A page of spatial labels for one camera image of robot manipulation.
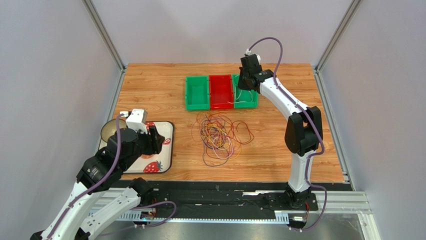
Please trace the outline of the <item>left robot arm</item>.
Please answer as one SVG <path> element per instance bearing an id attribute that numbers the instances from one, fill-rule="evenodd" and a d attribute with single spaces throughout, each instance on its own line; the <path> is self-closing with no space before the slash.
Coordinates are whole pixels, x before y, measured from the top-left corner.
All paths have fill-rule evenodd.
<path id="1" fill-rule="evenodd" d="M 125 212 L 140 204 L 152 204 L 153 187 L 139 177 L 95 214 L 89 213 L 140 156 L 159 154 L 164 141 L 155 125 L 147 125 L 144 131 L 119 128 L 108 138 L 105 147 L 84 162 L 55 220 L 45 230 L 33 233 L 30 239 L 93 240 Z"/>

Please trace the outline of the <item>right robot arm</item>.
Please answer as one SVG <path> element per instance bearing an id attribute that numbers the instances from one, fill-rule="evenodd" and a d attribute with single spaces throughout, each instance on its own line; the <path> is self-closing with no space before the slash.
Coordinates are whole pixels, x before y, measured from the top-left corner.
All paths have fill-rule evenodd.
<path id="1" fill-rule="evenodd" d="M 284 141 L 292 153 L 291 173 L 284 202 L 291 209 L 306 205 L 311 195 L 312 159 L 323 140 L 322 114 L 290 93 L 270 69 L 263 69 L 257 54 L 246 53 L 241 59 L 237 87 L 256 91 L 267 98 L 286 118 Z"/>

